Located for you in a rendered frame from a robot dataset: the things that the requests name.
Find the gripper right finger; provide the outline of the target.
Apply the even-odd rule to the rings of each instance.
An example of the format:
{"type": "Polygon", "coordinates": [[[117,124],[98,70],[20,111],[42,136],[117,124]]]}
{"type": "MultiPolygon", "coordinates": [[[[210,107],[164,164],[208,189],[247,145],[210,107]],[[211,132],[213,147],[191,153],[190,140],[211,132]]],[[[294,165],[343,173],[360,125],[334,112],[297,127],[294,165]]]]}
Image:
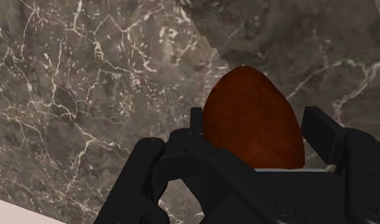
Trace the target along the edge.
{"type": "Polygon", "coordinates": [[[380,224],[380,141],[339,125],[316,106],[305,107],[301,132],[324,163],[345,177],[347,223],[380,224]]]}

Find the brown egg-shaped object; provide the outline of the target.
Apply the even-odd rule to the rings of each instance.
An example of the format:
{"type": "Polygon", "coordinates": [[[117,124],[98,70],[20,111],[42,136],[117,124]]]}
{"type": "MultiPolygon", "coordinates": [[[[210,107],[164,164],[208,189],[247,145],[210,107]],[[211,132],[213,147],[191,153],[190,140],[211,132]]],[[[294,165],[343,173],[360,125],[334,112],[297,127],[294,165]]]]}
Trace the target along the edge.
{"type": "Polygon", "coordinates": [[[204,137],[253,169],[300,169],[305,149],[286,97],[250,66],[231,70],[212,88],[202,110],[204,137]]]}

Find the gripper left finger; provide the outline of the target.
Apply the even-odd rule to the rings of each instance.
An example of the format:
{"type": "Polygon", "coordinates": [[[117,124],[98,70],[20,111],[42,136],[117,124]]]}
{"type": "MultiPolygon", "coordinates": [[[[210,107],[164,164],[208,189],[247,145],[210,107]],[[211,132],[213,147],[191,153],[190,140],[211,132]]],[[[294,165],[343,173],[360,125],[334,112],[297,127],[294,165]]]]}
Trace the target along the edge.
{"type": "Polygon", "coordinates": [[[226,149],[203,137],[202,110],[190,126],[139,140],[94,224],[170,224],[158,205],[168,182],[182,179],[199,201],[199,224],[306,224],[301,206],[226,149]]]}

